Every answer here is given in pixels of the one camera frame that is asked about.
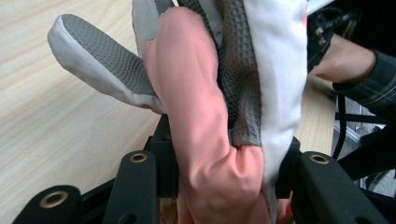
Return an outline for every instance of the metal grommet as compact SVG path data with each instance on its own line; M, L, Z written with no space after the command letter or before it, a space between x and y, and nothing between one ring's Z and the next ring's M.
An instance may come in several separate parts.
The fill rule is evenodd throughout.
M311 159L311 161L314 161L316 163L319 164L328 164L329 160L323 156L320 156L318 154L312 154L309 156L309 159Z
M138 154L134 154L130 158L130 161L131 162L142 162L142 161L145 161L147 158L148 158L148 156L146 154L138 153Z
M52 207L55 207L55 206L57 206L57 205L63 203L63 202L67 199L67 196L68 196L68 195L69 195L69 194L68 194L66 191L63 191L63 190L58 190L58 191L52 192L52 193L50 193L50 194L47 194L47 195L40 201L40 206L41 206L42 208L52 208ZM58 196L59 198L56 199L56 200L54 200L54 201L49 201L49 198L51 198L51 197L56 197L56 196Z

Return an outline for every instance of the plaid sleeve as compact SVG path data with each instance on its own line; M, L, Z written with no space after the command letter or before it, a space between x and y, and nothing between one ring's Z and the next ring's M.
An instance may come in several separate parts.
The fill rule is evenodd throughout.
M358 85L337 84L339 93L367 107L385 119L396 116L396 58L375 51L376 62L371 74Z

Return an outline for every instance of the gray mesh fabric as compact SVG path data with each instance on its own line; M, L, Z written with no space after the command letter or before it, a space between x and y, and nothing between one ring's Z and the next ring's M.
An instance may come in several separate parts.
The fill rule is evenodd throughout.
M62 20L66 31L129 90L155 95L140 58L77 16L62 15Z
M175 6L171 0L154 0L154 3L157 7L158 15L160 16L166 11L166 9Z
M219 78L233 127L233 143L260 146L260 79L245 8L242 0L224 1L222 7L225 55Z
M262 104L256 100L261 98L260 95L260 83L247 80L246 88L242 90L239 100L238 118L232 130L233 145L236 147L246 144L262 145L260 139Z

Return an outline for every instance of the wooden table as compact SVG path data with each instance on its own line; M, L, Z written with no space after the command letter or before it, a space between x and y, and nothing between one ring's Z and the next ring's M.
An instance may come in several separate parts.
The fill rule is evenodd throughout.
M2 1L0 7L0 222L10 223L43 189L84 193L116 175L159 116L104 96L62 69L47 33L60 14L84 18L136 52L131 1ZM330 152L334 93L306 86L302 150Z

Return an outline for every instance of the black cable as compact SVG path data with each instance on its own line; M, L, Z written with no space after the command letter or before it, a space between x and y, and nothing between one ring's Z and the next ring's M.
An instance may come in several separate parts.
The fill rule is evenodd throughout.
M347 119L346 119L346 97L338 94L338 113L340 117L340 136L338 137L337 146L334 149L334 153L332 157L337 160L338 156L341 153L341 149L343 148L344 142L347 136Z

